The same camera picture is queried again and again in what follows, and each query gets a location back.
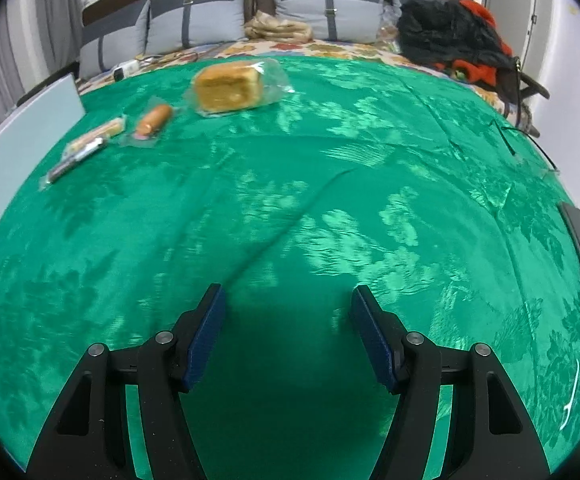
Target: silver bolt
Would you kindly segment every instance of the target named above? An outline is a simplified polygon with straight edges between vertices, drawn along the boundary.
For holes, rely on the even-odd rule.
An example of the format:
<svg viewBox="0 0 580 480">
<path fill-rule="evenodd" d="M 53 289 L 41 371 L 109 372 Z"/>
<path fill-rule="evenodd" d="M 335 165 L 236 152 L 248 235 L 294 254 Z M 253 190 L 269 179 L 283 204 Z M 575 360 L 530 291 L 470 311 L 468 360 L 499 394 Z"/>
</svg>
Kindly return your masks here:
<svg viewBox="0 0 580 480">
<path fill-rule="evenodd" d="M 157 340 L 157 343 L 160 345 L 165 345 L 174 339 L 172 332 L 168 330 L 164 330 L 163 332 L 159 332 L 154 338 Z"/>
<path fill-rule="evenodd" d="M 420 345 L 423 343 L 423 341 L 425 341 L 423 334 L 420 334 L 419 332 L 409 332 L 406 335 L 406 339 L 409 343 L 412 343 L 413 345 Z"/>
<path fill-rule="evenodd" d="M 94 345 L 90 345 L 90 348 L 88 348 L 88 354 L 90 354 L 92 357 L 96 357 L 101 355 L 105 349 L 106 347 L 104 347 L 101 343 L 94 343 Z"/>
<path fill-rule="evenodd" d="M 474 346 L 474 351 L 478 355 L 482 355 L 483 357 L 487 357 L 492 353 L 492 349 L 485 343 L 476 343 L 476 345 Z"/>
</svg>

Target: sausage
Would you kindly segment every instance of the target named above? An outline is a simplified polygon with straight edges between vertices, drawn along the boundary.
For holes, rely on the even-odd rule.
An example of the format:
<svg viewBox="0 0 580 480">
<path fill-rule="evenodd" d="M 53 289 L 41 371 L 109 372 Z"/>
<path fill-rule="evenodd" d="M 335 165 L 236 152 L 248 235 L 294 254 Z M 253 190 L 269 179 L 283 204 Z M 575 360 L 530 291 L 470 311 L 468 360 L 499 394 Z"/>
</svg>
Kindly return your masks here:
<svg viewBox="0 0 580 480">
<path fill-rule="evenodd" d="M 136 125 L 134 135 L 138 138 L 151 137 L 172 117 L 172 106 L 157 105 L 146 113 Z"/>
</svg>

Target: green fabric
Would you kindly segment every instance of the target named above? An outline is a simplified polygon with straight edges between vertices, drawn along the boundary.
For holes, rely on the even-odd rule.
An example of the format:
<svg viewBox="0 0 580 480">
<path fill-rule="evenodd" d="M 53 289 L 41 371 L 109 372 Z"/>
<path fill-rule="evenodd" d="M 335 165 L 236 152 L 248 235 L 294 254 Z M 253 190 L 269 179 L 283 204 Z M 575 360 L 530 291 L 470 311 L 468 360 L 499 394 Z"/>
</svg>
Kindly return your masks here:
<svg viewBox="0 0 580 480">
<path fill-rule="evenodd" d="M 347 312 L 367 284 L 436 344 L 490 343 L 552 467 L 580 439 L 580 267 L 567 196 L 526 139 L 455 82 L 368 62 L 278 58 L 296 93 L 175 117 L 153 149 L 112 145 L 44 191 L 67 140 L 151 96 L 179 103 L 206 63 L 92 92 L 0 222 L 0 437 L 25 463 L 87 346 L 169 328 L 212 282 L 228 316 L 182 397 L 211 479 L 369 478 L 397 399 Z M 148 478 L 130 402 L 136 469 Z M 442 391 L 426 478 L 450 413 Z"/>
</svg>

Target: blue gripper pad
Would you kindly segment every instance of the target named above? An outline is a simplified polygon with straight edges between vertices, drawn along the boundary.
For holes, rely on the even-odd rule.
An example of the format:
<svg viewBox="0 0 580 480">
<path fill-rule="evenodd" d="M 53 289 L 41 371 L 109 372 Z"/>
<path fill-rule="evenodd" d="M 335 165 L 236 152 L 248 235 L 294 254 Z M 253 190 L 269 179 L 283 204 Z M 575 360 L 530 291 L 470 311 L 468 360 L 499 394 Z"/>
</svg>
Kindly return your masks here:
<svg viewBox="0 0 580 480">
<path fill-rule="evenodd" d="M 357 289 L 352 294 L 352 320 L 356 330 L 361 335 L 376 380 L 383 384 L 389 392 L 393 392 L 397 386 L 393 367 L 393 351 L 381 333 L 365 299 Z"/>
<path fill-rule="evenodd" d="M 187 350 L 187 368 L 182 382 L 188 391 L 201 380 L 224 319 L 225 291 L 221 288 L 212 298 Z"/>
</svg>

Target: folded towel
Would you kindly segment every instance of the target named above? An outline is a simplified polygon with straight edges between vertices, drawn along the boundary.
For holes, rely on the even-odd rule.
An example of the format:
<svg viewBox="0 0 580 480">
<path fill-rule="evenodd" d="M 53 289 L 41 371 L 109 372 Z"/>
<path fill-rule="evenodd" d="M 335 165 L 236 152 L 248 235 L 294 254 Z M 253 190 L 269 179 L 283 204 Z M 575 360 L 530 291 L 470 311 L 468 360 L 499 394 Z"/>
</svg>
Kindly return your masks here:
<svg viewBox="0 0 580 480">
<path fill-rule="evenodd" d="M 246 36 L 251 40 L 263 38 L 282 43 L 308 43 L 312 28 L 307 23 L 278 20 L 261 10 L 245 25 Z"/>
</svg>

